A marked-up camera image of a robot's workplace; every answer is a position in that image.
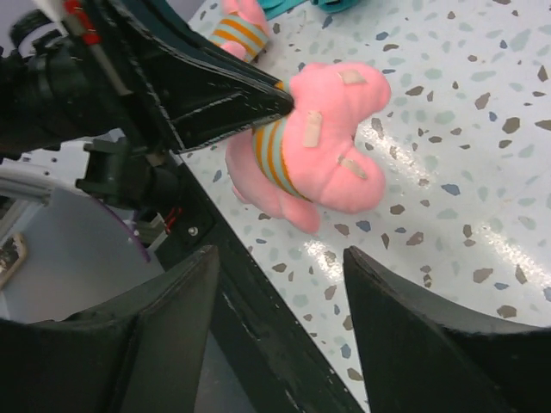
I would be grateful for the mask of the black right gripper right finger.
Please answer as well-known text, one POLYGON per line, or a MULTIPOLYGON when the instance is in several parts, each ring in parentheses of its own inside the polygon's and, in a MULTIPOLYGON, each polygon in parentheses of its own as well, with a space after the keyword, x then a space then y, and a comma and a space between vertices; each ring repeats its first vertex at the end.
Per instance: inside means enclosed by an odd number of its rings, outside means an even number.
POLYGON ((343 267, 371 411, 550 410, 548 327, 458 305, 355 246, 343 267))

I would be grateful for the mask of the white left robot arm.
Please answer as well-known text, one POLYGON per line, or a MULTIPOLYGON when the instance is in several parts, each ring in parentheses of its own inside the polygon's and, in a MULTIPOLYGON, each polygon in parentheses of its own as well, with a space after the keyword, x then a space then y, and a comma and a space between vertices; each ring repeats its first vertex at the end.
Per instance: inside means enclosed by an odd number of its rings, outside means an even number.
POLYGON ((191 29, 165 1, 53 1, 1 56, 1 192, 54 189, 119 208, 177 204, 171 153, 289 114, 277 78, 191 29))

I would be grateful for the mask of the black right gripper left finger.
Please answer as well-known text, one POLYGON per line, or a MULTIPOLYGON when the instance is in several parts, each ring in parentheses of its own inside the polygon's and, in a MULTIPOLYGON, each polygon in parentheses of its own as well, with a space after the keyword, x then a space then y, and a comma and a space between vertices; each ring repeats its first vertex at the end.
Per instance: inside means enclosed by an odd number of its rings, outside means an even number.
POLYGON ((65 320, 3 320, 2 411, 192 411, 219 267, 206 246, 65 320))

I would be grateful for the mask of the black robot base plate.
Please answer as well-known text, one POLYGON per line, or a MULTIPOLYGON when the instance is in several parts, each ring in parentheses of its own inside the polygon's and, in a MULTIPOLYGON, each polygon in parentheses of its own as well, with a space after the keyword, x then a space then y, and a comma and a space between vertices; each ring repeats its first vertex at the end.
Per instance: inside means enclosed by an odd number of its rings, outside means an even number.
POLYGON ((168 237, 155 249, 168 270, 206 245, 219 251, 220 284, 211 331, 258 412, 359 412, 361 407, 281 295, 183 163, 168 237))

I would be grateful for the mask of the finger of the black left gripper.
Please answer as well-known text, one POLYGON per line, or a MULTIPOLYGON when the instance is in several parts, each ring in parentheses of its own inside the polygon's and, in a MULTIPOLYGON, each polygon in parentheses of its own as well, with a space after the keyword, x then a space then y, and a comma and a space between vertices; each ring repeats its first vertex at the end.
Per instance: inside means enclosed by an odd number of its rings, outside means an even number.
POLYGON ((154 87, 164 124, 153 152, 183 153, 289 114, 291 95, 270 83, 173 83, 154 87))
POLYGON ((147 71, 155 58, 168 62, 158 78, 189 100, 291 103, 278 80, 234 57, 190 28, 165 1, 107 1, 130 53, 147 71))

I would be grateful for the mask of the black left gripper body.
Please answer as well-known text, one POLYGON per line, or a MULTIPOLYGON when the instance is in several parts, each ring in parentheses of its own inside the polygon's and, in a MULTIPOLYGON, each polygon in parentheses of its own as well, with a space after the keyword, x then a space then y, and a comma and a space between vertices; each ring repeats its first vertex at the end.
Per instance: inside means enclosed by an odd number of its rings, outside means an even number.
POLYGON ((42 9, 11 27, 14 45, 1 58, 1 156, 17 159, 38 149, 119 128, 132 150, 172 147, 172 126, 145 72, 154 35, 167 28, 164 1, 62 1, 60 30, 22 42, 52 20, 42 9))

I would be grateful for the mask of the pink pig plush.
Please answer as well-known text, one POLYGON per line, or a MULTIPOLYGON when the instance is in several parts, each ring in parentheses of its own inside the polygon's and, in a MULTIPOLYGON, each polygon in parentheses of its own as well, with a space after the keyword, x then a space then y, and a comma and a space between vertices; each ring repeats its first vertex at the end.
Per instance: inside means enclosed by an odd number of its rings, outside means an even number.
POLYGON ((341 213, 375 208, 385 176, 354 137, 390 100, 384 75, 360 62, 309 64, 285 90, 294 98, 289 115, 228 142, 236 197, 309 234, 319 230, 318 207, 341 213))
POLYGON ((256 0, 222 2, 223 16, 207 37, 216 46, 251 63, 269 43, 269 27, 256 0))

